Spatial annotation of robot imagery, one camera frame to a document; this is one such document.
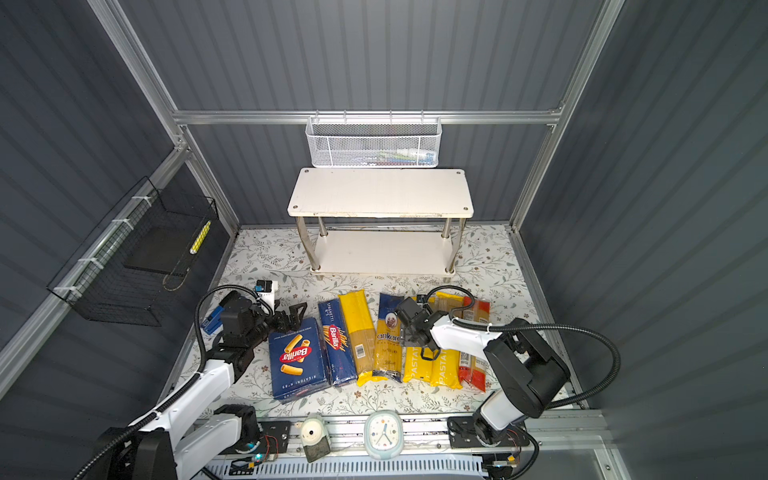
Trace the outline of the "blue Ankara spaghetti bag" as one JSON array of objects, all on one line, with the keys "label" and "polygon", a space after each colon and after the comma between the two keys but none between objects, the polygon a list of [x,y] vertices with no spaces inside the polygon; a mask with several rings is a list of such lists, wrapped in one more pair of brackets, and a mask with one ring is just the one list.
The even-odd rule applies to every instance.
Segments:
[{"label": "blue Ankara spaghetti bag", "polygon": [[396,307],[402,300],[401,296],[386,293],[379,295],[373,368],[376,378],[402,381],[402,326],[396,313]]}]

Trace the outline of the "yellow Pastatime spaghetti bag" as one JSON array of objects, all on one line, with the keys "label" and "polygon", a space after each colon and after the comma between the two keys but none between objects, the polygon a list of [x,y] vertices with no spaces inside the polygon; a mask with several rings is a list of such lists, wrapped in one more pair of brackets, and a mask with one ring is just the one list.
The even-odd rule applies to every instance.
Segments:
[{"label": "yellow Pastatime spaghetti bag", "polygon": [[[414,298],[419,304],[428,305],[433,311],[435,311],[428,303],[421,301],[420,296],[411,297]],[[410,382],[412,380],[419,380],[429,383],[432,372],[432,363],[435,358],[433,348],[406,347],[405,345],[404,348],[403,381]]]}]

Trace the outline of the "yellow clear spaghetti bag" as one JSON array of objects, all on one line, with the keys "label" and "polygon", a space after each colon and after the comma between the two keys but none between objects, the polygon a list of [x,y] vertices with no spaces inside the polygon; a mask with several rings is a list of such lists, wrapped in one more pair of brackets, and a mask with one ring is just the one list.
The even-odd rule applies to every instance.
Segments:
[{"label": "yellow clear spaghetti bag", "polygon": [[380,381],[374,376],[376,331],[363,290],[339,296],[357,370],[357,385]]}]

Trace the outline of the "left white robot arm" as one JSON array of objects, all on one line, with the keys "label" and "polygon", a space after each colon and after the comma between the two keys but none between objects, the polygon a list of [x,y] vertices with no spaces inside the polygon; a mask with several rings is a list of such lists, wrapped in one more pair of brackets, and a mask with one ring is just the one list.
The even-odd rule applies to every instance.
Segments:
[{"label": "left white robot arm", "polygon": [[278,451],[277,441],[261,431],[255,410],[242,404],[217,408],[202,425],[204,411],[247,371],[255,349],[272,333],[299,328],[307,305],[277,310],[272,294],[237,285],[223,286],[221,329],[201,347],[201,364],[190,378],[126,427],[110,428],[98,439],[79,479],[191,479],[217,455]]}]

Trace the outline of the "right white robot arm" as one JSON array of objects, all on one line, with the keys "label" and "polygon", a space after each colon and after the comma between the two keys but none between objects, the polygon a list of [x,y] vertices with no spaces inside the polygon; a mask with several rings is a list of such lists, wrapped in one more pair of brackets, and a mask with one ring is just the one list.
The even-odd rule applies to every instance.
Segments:
[{"label": "right white robot arm", "polygon": [[570,381],[565,361],[523,319],[505,325],[467,322],[407,298],[395,307],[404,343],[433,356],[455,350],[487,363],[499,382],[473,414],[475,434],[485,445],[500,441],[507,427],[538,418]]}]

